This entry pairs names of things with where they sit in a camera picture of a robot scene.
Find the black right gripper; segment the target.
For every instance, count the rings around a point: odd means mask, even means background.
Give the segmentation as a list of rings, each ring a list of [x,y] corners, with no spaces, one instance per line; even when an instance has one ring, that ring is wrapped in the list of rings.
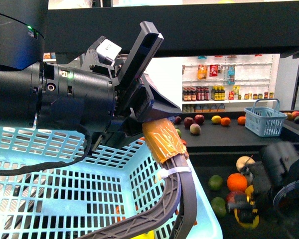
[[[258,207],[271,207],[278,217],[299,217],[299,153],[281,141],[259,151],[261,161],[250,164]]]

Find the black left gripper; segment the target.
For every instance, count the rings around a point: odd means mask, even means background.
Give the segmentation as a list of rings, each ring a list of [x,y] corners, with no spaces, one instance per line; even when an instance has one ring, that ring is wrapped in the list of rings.
[[[100,58],[99,38],[87,69],[45,63],[37,127],[90,132],[92,144],[121,148],[139,139],[145,122],[179,115],[178,105],[161,95],[145,70],[163,42],[152,22],[143,21],[128,55]]]

